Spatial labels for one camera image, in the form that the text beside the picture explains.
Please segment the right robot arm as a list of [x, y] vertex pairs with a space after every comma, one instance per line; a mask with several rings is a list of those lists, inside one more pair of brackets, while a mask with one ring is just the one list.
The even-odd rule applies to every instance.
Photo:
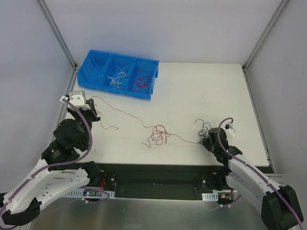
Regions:
[[223, 167], [206, 180], [213, 190], [236, 190], [260, 213], [269, 230], [303, 228], [304, 217], [295, 190], [280, 185], [252, 165], [241, 150], [230, 146], [222, 128], [211, 128], [201, 141]]

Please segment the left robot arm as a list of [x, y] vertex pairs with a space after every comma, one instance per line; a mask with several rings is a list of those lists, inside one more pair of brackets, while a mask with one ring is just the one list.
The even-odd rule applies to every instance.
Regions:
[[8, 193], [0, 195], [1, 229], [12, 230], [36, 219], [50, 204], [66, 193], [85, 186], [104, 185], [103, 172], [94, 162], [84, 162], [71, 175], [52, 182], [66, 167], [75, 165], [90, 152], [93, 144], [92, 124], [100, 121], [94, 100], [77, 104], [70, 96], [61, 101], [72, 115], [53, 132], [55, 140], [44, 150], [31, 172]]

